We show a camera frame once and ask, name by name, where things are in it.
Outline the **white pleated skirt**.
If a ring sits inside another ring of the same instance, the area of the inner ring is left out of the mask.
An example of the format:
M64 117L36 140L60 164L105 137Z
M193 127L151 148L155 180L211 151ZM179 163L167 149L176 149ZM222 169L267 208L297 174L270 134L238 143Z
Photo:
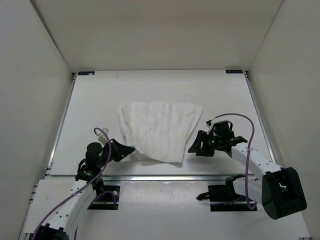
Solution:
M135 148L138 160L181 165L202 107L151 100L123 103L116 112L125 144Z

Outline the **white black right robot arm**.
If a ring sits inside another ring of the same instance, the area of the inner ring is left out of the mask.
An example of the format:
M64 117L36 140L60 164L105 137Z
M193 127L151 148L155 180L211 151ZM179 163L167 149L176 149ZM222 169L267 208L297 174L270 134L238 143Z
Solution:
M208 191L197 200L209 200L211 207L229 205L237 201L261 204L274 220L302 212L307 201L298 172L282 167L249 148L242 136L235 136L233 124L224 120L210 123L208 132L200 130L188 149L198 157L213 157L216 151L224 152L245 166L245 172L229 176L223 185L209 185Z

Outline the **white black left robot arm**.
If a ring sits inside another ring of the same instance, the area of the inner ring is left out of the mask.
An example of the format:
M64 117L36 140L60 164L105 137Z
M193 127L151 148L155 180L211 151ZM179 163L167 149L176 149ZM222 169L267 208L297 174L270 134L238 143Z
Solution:
M69 195L55 206L36 227L33 240L70 240L75 237L81 218L95 201L109 195L113 208L116 196L106 190L102 173L110 161L119 162L132 154L135 148L111 139L105 145L92 142L80 161Z

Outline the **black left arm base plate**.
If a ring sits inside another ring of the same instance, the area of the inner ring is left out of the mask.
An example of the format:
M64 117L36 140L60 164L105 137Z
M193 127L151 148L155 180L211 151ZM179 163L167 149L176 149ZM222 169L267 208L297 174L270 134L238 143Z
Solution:
M96 198L88 210L116 211L119 209L120 183L102 183L96 192Z

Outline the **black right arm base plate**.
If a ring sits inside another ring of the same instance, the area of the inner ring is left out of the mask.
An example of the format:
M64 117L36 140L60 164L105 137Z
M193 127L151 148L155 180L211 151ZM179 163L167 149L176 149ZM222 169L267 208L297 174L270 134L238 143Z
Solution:
M236 174L227 177L224 185L214 184L208 186L208 191L199 194L198 201L209 200L211 212L250 212L257 211L257 204L254 208L248 207L246 197L235 193L233 182L237 179L244 180L244 174Z

